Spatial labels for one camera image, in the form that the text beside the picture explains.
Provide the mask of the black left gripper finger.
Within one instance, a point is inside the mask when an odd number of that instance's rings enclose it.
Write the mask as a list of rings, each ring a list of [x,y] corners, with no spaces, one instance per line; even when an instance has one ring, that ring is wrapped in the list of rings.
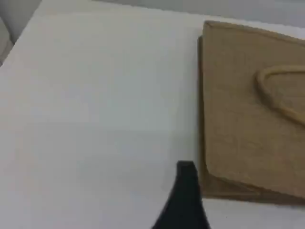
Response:
[[[168,199],[153,225],[154,229],[209,229],[193,161],[178,161]]]

